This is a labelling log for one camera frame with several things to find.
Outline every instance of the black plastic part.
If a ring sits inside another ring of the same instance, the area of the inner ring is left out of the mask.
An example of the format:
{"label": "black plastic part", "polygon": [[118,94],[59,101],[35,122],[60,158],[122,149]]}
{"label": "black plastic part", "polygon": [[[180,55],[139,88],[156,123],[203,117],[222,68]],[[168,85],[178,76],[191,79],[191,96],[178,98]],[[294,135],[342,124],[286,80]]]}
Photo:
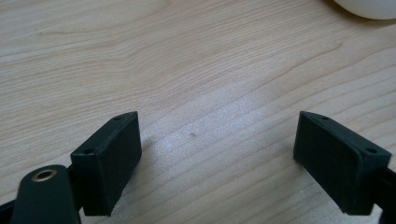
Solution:
{"label": "black plastic part", "polygon": [[45,166],[23,178],[11,223],[80,223],[64,166]]}
{"label": "black plastic part", "polygon": [[343,212],[370,215],[389,152],[332,119],[301,112],[293,154]]}
{"label": "black plastic part", "polygon": [[0,223],[8,224],[11,222],[12,211],[14,210],[15,201],[11,201],[0,206]]}
{"label": "black plastic part", "polygon": [[76,171],[74,170],[73,165],[69,166],[67,168],[67,171],[69,172],[69,179],[70,179],[70,185],[73,190],[73,196],[74,196],[74,202],[76,209],[79,211],[82,207],[82,199],[83,199],[83,191],[81,184],[78,182],[77,176],[76,176]]}
{"label": "black plastic part", "polygon": [[110,216],[142,155],[137,112],[108,121],[71,154],[86,216]]}
{"label": "black plastic part", "polygon": [[375,203],[384,210],[380,223],[396,223],[396,173],[390,169],[378,177]]}

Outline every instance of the clamp jaw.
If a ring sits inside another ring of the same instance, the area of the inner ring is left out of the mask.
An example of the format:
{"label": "clamp jaw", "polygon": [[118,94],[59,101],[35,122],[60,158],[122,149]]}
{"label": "clamp jaw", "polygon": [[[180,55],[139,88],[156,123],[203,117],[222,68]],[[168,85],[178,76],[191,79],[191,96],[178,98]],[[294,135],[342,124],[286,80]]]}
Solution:
{"label": "clamp jaw", "polygon": [[384,148],[332,119],[301,112],[293,154],[341,211],[368,216],[376,203],[380,223],[396,223],[396,174]]}
{"label": "clamp jaw", "polygon": [[71,153],[72,165],[26,175],[15,201],[0,206],[0,223],[76,224],[110,216],[142,155],[137,112],[109,120]]}

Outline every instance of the light wood surface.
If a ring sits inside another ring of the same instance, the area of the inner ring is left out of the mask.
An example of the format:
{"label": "light wood surface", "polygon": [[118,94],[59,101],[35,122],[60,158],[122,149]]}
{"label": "light wood surface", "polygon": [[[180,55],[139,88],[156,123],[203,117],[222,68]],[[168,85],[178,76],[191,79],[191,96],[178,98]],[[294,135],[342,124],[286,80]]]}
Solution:
{"label": "light wood surface", "polygon": [[135,110],[142,160],[83,223],[377,223],[292,148],[306,110],[396,153],[396,22],[320,0],[0,2],[0,203]]}

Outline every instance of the wooden table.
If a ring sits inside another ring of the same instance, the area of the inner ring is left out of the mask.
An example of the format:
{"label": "wooden table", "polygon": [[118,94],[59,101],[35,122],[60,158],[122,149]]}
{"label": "wooden table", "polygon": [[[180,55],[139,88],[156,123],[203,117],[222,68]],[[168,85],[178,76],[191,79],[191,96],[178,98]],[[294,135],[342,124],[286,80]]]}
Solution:
{"label": "wooden table", "polygon": [[113,216],[83,223],[377,223],[292,148],[306,110],[396,153],[396,21],[330,0],[0,3],[0,203],[135,110],[142,160]]}

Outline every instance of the white object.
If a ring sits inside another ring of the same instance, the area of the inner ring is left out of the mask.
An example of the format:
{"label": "white object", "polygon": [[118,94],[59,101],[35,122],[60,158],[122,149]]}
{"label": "white object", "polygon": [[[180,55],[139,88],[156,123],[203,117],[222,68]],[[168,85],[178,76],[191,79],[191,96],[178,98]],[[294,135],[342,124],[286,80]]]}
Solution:
{"label": "white object", "polygon": [[334,0],[346,10],[369,19],[396,19],[396,0]]}

